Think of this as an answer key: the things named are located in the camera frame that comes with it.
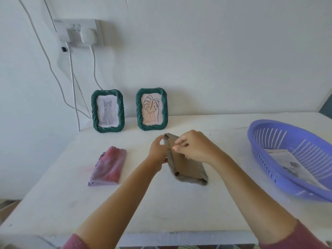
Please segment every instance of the gray cat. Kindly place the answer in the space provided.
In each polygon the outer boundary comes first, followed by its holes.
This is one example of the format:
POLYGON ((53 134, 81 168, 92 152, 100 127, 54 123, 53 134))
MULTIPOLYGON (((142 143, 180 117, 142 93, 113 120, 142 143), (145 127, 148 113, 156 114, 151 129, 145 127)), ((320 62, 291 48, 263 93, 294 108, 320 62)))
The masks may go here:
POLYGON ((104 116, 103 119, 100 121, 102 125, 112 125, 114 119, 112 117, 112 101, 105 101, 104 100, 104 116))

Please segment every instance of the white wall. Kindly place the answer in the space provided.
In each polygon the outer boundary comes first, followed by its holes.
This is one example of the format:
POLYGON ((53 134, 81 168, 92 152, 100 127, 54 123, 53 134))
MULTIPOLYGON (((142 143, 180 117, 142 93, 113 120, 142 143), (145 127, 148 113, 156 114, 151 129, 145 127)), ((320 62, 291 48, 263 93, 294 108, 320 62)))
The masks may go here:
MULTIPOLYGON (((22 1, 72 104, 44 1, 22 1)), ((163 87, 170 115, 316 111, 332 88, 332 0, 47 2, 54 18, 102 20, 97 79, 123 93, 126 116, 142 87, 163 87)), ((21 198, 77 127, 17 0, 0 0, 0 21, 0 198, 21 198)), ((73 49, 73 61, 91 111, 89 50, 73 49)))

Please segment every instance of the white table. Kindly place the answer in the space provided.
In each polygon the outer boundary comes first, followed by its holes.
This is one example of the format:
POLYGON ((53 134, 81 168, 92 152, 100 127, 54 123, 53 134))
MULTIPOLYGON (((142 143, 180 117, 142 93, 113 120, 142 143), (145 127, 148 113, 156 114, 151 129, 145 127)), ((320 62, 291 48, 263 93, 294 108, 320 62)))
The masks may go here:
MULTIPOLYGON (((122 182, 146 157, 155 137, 166 132, 180 135, 195 129, 230 154, 268 194, 319 239, 332 240, 332 204, 305 201, 282 192, 255 162, 247 129, 257 119, 293 124, 332 143, 332 120, 319 113, 172 116, 167 128, 160 131, 140 130, 136 118, 126 118, 125 128, 120 133, 101 134, 89 126, 68 145, 3 223, 0 236, 4 240, 22 241, 38 235, 39 240, 61 246, 117 189, 117 186, 87 187, 103 151, 112 145, 127 150, 122 182)), ((118 245, 256 243, 218 174, 209 165, 204 166, 209 176, 209 184, 205 187, 178 182, 164 165, 152 180, 118 245)))

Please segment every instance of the green picture frame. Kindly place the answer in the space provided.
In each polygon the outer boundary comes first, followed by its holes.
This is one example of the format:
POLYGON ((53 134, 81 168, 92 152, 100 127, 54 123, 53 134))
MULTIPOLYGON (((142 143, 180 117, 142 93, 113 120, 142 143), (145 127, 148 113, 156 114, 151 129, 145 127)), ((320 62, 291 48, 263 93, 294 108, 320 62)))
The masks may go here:
MULTIPOLYGON (((150 100, 151 102, 151 107, 155 100, 152 98, 150 100)), ((167 106, 167 93, 164 89, 158 87, 158 88, 141 88, 136 94, 136 113, 137 113, 137 125, 139 126, 140 129, 144 131, 148 130, 163 130, 167 124, 168 124, 168 106, 167 106), (142 109, 144 108, 144 105, 142 104, 142 96, 144 94, 160 94, 161 95, 161 101, 157 101, 158 105, 156 104, 156 107, 162 103, 162 110, 161 110, 161 115, 162 115, 162 123, 161 124, 155 124, 155 125, 145 125, 143 124, 143 113, 142 109)))
POLYGON ((120 132, 124 127, 124 108, 123 108, 123 96, 122 93, 117 90, 96 90, 91 95, 91 106, 92 106, 92 119, 93 119, 93 127, 99 133, 107 133, 107 132, 120 132), (117 98, 118 104, 118 126, 110 126, 110 127, 101 127, 99 125, 99 118, 98 118, 98 104, 97 98, 98 96, 107 96, 107 95, 114 95, 117 98))

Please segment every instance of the basket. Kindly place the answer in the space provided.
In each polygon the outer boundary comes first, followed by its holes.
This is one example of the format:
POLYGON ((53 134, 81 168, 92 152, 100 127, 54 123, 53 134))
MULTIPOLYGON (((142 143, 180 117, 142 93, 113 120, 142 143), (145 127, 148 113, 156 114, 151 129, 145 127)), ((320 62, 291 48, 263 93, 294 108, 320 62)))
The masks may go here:
POLYGON ((251 123, 248 139, 255 159, 279 188, 304 199, 332 202, 330 143, 299 127, 265 119, 251 123), (284 170, 265 149, 287 149, 329 190, 309 184, 284 170))

